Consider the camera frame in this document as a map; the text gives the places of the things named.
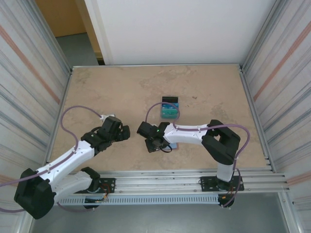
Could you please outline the clear acrylic card stand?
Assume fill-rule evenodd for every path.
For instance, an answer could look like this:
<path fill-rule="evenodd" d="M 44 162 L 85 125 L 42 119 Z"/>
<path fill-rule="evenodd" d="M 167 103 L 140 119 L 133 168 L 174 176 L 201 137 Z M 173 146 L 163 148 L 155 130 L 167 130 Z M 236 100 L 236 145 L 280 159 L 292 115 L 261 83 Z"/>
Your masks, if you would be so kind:
<path fill-rule="evenodd" d="M 175 96 L 163 96 L 161 104 L 161 118 L 177 119 L 179 116 L 179 98 Z"/>

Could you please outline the teal card in stand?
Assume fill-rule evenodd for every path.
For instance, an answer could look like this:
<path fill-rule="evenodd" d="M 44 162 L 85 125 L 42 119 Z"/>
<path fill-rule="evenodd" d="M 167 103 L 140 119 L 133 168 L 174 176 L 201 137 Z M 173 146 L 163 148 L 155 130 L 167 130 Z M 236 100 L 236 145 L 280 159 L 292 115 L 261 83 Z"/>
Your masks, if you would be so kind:
<path fill-rule="evenodd" d="M 161 117 L 164 119 L 176 119 L 179 116 L 178 110 L 161 109 Z"/>

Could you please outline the wooden door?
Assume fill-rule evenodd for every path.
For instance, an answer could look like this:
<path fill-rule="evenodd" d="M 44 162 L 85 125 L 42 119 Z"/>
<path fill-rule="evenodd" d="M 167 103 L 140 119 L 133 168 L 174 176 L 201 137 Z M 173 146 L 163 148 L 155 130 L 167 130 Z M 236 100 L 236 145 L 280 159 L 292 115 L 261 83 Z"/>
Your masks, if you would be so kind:
<path fill-rule="evenodd" d="M 87 33 L 97 60 L 104 58 L 85 0 L 35 0 L 55 37 Z"/>

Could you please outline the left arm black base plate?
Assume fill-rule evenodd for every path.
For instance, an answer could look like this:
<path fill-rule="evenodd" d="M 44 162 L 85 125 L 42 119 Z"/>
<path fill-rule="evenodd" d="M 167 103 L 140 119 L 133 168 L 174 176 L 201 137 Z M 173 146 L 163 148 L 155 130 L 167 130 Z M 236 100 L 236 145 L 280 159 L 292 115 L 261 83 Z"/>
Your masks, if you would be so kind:
<path fill-rule="evenodd" d="M 81 190 L 76 194 L 110 194 L 115 192 L 115 178 L 100 178 L 99 187 L 95 191 Z"/>

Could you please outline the aluminium rail frame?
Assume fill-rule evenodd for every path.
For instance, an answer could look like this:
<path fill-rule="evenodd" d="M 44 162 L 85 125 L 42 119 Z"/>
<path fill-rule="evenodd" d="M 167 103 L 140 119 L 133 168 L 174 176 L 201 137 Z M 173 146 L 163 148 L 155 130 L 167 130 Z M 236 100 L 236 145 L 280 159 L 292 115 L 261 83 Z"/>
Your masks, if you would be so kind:
<path fill-rule="evenodd" d="M 290 191 L 285 175 L 268 168 L 241 169 L 244 193 Z M 116 179 L 116 195 L 170 195 L 201 193 L 199 180 L 215 176 L 215 169 L 102 171 L 103 178 Z"/>

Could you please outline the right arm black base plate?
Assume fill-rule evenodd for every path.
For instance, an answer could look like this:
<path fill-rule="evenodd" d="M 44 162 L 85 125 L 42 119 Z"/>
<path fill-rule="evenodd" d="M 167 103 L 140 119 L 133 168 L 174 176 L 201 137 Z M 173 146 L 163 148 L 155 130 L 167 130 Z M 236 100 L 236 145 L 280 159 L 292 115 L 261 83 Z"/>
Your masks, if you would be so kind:
<path fill-rule="evenodd" d="M 242 178 L 239 176 L 232 176 L 229 182 L 222 181 L 216 176 L 203 176 L 199 180 L 202 192 L 216 192 L 216 191 L 236 191 L 238 185 L 239 191 L 244 191 L 244 184 Z"/>

